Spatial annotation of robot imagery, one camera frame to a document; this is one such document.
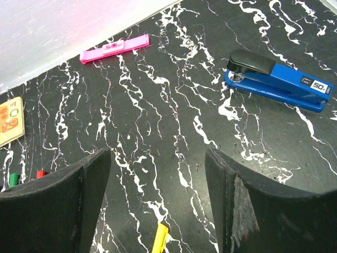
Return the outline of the yellow pen cap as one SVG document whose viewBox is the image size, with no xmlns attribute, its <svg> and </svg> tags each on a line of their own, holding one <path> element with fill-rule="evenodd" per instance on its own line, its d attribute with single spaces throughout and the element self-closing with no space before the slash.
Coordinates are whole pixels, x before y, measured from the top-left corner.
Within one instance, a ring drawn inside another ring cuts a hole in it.
<svg viewBox="0 0 337 253">
<path fill-rule="evenodd" d="M 155 239 L 153 242 L 152 253 L 163 253 L 167 241 L 169 228 L 160 223 L 157 227 Z"/>
</svg>

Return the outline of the green-tipped white pen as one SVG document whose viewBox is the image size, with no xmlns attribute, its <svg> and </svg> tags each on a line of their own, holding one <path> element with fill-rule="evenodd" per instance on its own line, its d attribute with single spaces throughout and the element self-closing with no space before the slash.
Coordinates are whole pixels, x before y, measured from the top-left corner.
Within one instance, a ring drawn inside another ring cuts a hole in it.
<svg viewBox="0 0 337 253">
<path fill-rule="evenodd" d="M 10 187 L 17 186 L 19 184 L 20 177 L 21 176 L 17 173 L 11 173 L 9 176 L 9 186 Z"/>
</svg>

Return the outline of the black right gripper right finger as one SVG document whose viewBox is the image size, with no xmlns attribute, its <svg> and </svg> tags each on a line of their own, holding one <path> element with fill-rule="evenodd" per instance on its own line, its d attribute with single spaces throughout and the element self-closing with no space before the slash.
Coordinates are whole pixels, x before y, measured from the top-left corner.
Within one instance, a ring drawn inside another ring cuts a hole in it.
<svg viewBox="0 0 337 253">
<path fill-rule="evenodd" d="M 278 183 L 216 148 L 205 174 L 219 252 L 336 252 L 336 191 Z"/>
</svg>

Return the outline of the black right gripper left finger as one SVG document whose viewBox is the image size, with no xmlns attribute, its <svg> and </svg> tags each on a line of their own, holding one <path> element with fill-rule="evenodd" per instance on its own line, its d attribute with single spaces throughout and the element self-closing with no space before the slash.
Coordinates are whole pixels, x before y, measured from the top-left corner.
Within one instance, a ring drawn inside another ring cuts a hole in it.
<svg viewBox="0 0 337 253">
<path fill-rule="evenodd" d="M 1 192 L 1 252 L 89 252 L 110 170 L 102 148 Z"/>
</svg>

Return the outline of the red-tipped white pen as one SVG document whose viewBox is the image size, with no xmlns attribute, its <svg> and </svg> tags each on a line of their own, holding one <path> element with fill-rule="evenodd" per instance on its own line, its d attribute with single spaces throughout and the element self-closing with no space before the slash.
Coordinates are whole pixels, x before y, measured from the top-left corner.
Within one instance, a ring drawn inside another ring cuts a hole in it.
<svg viewBox="0 0 337 253">
<path fill-rule="evenodd" d="M 42 178 L 42 177 L 44 177 L 46 175 L 47 175 L 46 171 L 40 170 L 40 171 L 37 171 L 36 178 L 39 179 L 39 178 Z"/>
</svg>

